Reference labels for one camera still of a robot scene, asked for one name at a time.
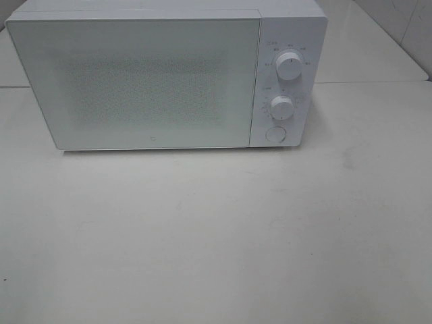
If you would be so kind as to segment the round white door button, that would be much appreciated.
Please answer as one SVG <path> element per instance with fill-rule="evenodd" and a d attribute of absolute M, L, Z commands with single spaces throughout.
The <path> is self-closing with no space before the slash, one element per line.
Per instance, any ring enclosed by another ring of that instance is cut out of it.
<path fill-rule="evenodd" d="M 275 126 L 269 128 L 265 136 L 269 142 L 281 143 L 286 139 L 286 130 L 283 127 Z"/>

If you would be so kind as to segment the white microwave knob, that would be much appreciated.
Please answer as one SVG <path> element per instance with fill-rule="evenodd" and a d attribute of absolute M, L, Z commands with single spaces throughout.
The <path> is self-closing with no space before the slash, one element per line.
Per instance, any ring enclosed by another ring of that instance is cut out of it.
<path fill-rule="evenodd" d="M 273 119 L 285 120 L 293 116 L 295 105 L 290 97 L 278 96 L 271 100 L 269 113 Z"/>
<path fill-rule="evenodd" d="M 275 58 L 275 69 L 280 80 L 291 81 L 299 77 L 303 69 L 303 58 L 294 50 L 281 52 Z"/>

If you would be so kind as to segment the white microwave door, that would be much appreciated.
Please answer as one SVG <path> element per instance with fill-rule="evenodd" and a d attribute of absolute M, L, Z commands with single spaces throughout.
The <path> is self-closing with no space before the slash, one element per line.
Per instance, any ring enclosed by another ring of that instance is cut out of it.
<path fill-rule="evenodd" d="M 15 21 L 7 28 L 60 150 L 249 143 L 258 19 Z"/>

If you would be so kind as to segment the white microwave oven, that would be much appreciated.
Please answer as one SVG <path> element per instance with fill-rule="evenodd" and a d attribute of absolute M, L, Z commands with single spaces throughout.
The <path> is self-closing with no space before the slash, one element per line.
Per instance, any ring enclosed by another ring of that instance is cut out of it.
<path fill-rule="evenodd" d="M 260 22 L 248 145 L 139 149 L 298 146 L 311 105 L 328 23 L 315 1 L 27 1 L 6 19 L 5 26 L 7 28 L 9 22 L 15 21 L 245 19 L 258 19 Z M 280 80 L 275 69 L 275 58 L 286 50 L 299 52 L 304 60 L 301 75 L 291 81 Z M 294 114 L 289 119 L 276 120 L 269 113 L 271 100 L 278 96 L 290 97 L 295 105 Z M 281 143 L 266 139 L 266 131 L 275 126 L 286 130 L 286 139 Z"/>

